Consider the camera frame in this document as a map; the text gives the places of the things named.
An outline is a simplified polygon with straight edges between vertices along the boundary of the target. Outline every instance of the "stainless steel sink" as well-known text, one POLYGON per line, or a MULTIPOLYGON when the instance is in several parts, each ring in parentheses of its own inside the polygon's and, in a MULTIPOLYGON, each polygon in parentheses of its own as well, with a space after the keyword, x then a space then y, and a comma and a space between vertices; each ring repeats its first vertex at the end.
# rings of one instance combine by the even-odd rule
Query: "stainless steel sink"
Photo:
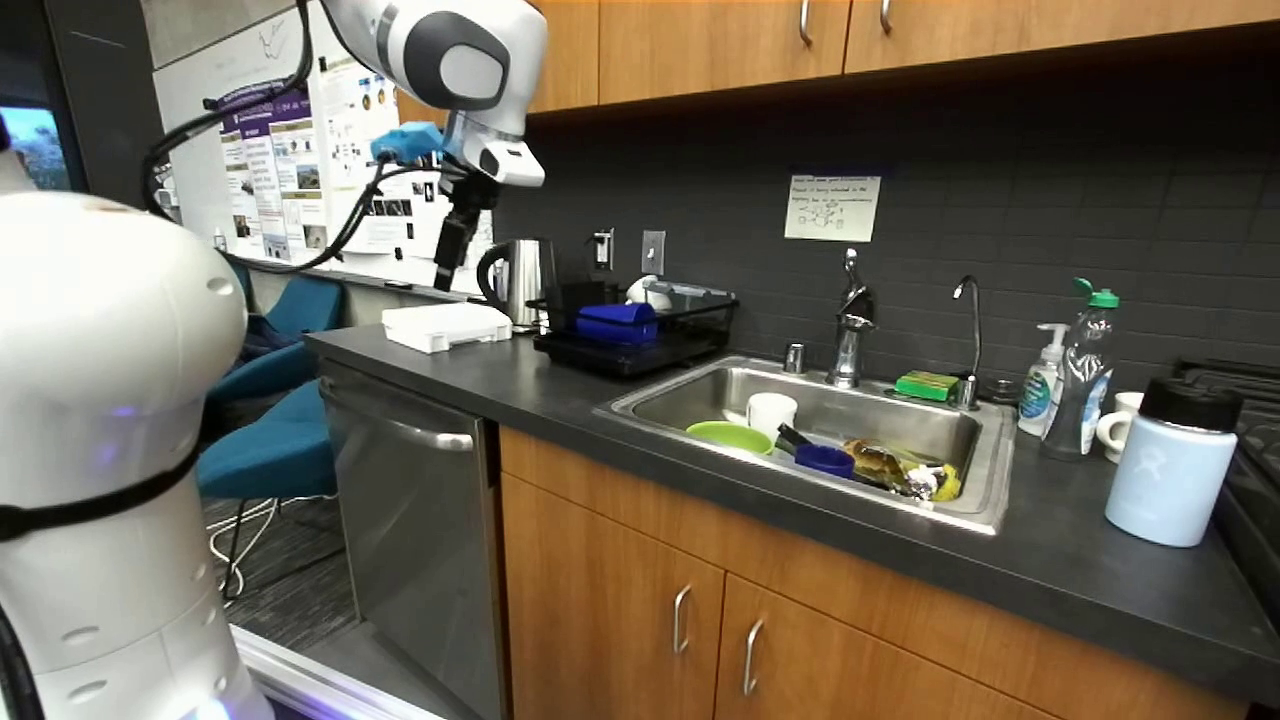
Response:
POLYGON ((978 410, 936 407, 902 400, 887 384, 877 388, 831 388, 808 376, 781 372, 781 364, 723 356, 701 364, 652 388, 630 391, 601 407, 601 414, 669 436, 689 448, 738 456, 743 464, 771 467, 790 478, 830 488, 842 494, 861 494, 897 511, 928 516, 936 525, 967 527, 979 536, 1001 531, 1010 506, 1010 467, 1012 467, 1012 407, 979 403, 978 410), (843 448, 843 438, 892 443, 934 460, 949 460, 964 477, 964 491, 949 504, 920 494, 897 494, 877 485, 842 478, 817 467, 802 467, 786 451, 751 456, 738 448, 718 448, 684 426, 695 421, 723 421, 743 410, 751 391, 790 391, 802 400, 797 426, 821 443, 843 448))

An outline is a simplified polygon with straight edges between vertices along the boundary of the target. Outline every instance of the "black tile backsplash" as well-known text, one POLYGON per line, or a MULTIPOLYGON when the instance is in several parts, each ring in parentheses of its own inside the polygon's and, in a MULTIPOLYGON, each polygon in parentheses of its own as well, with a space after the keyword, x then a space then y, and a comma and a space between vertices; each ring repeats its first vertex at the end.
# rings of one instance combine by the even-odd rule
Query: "black tile backsplash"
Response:
POLYGON ((669 275, 739 293, 733 344, 831 360, 843 245, 794 245, 794 173, 886 173, 864 279, 880 322, 864 368, 964 368, 967 316, 949 293, 978 272, 985 376, 1019 379, 1073 320, 1073 275, 1123 295, 1119 384, 1174 356, 1280 364, 1280 63, 1088 63, 1028 80, 904 90, 790 90, 728 106, 541 118, 549 187, 507 190, 503 231, 557 240, 590 272, 590 231, 622 231, 622 279, 641 227, 669 227, 669 275))

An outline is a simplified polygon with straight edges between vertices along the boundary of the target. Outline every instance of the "countertop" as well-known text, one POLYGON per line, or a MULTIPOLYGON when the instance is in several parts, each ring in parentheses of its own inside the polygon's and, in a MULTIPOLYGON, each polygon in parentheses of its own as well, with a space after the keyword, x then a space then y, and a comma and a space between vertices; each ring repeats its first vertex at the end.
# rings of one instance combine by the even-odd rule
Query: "countertop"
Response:
POLYGON ((870 499, 781 485, 769 467, 611 423, 595 407, 645 384, 562 368, 534 340, 430 356, 384 340, 371 322, 319 331, 314 347, 324 364, 360 368, 1224 695, 1280 708, 1280 634, 1219 536, 1209 531, 1199 548, 1123 536, 1104 519, 1113 478, 1104 460, 1045 460, 1041 443, 1019 436, 1001 536, 978 536, 870 499))

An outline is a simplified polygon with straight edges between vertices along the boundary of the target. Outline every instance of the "wooden cabinet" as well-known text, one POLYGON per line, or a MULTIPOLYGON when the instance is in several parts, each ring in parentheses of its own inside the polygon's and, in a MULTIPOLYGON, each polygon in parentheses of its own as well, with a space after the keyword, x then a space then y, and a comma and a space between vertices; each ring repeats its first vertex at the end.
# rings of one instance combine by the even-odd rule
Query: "wooden cabinet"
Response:
POLYGON ((1276 0, 861 0, 843 72, 1280 18, 1276 0))
POLYGON ((723 573, 503 477, 511 717, 712 717, 723 573))
POLYGON ((1045 717, 516 477, 503 525, 519 720, 1045 717))
POLYGON ((601 105, 842 76, 853 0, 601 0, 601 105))
POLYGON ((507 426, 500 467, 519 720, 1246 717, 1159 668, 507 426))
POLYGON ((534 111, 595 105, 601 0, 534 0, 549 18, 546 76, 534 111))
POLYGON ((1050 713, 974 683, 924 654, 855 632, 797 599, 728 579, 719 641, 723 720, 847 717, 985 717, 1050 720, 1050 713))
MULTIPOLYGON (((1276 0, 534 0, 534 111, 864 76, 1280 18, 1276 0)), ((439 118, 401 98, 406 118, 439 118)))

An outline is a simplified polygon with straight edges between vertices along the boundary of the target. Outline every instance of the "green sponge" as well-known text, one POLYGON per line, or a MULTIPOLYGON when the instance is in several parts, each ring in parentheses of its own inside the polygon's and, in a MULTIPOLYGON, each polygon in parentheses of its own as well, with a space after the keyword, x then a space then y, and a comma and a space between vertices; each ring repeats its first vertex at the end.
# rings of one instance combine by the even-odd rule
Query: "green sponge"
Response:
POLYGON ((949 403, 957 395, 960 376, 942 372, 908 372, 892 384, 897 395, 913 395, 924 403, 949 403))

